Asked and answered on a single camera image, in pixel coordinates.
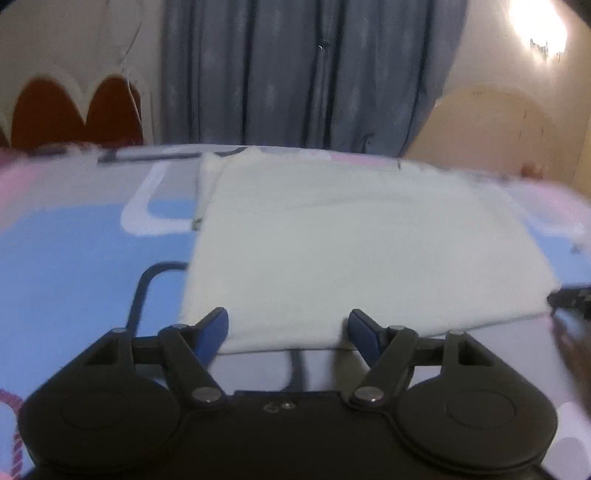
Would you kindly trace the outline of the cream white garment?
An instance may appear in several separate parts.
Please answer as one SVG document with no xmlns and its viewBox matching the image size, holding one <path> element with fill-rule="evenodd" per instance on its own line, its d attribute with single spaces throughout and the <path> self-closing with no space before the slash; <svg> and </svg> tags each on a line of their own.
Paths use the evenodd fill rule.
<svg viewBox="0 0 591 480">
<path fill-rule="evenodd" d="M 204 155 L 180 318 L 226 353 L 346 345 L 360 309 L 422 335 L 543 314 L 559 283 L 497 186 L 408 162 Z"/>
</svg>

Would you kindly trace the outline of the blue grey curtain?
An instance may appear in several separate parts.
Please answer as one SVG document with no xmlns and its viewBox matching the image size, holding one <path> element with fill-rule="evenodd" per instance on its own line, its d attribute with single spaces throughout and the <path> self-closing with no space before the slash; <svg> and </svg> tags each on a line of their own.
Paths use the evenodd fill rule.
<svg viewBox="0 0 591 480">
<path fill-rule="evenodd" d="M 441 96 L 464 1 L 169 1 L 167 143 L 399 157 Z"/>
</svg>

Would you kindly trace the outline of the cream arched headboard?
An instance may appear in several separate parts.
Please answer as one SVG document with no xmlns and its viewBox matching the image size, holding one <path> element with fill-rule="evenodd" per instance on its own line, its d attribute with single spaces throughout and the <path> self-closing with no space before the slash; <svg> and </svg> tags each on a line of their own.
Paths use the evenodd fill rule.
<svg viewBox="0 0 591 480">
<path fill-rule="evenodd" d="M 486 84 L 458 88 L 436 102 L 404 157 L 569 184 L 589 117 L 589 88 L 548 101 Z"/>
</svg>

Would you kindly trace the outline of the red white scalloped headboard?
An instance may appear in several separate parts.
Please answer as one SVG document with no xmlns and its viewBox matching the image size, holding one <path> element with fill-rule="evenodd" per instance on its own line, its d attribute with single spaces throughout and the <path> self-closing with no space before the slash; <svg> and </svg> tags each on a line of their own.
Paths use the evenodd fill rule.
<svg viewBox="0 0 591 480">
<path fill-rule="evenodd" d="M 57 146 L 119 148 L 154 140 L 146 81 L 108 69 L 87 87 L 65 69 L 1 69 L 1 145 L 19 152 Z"/>
</svg>

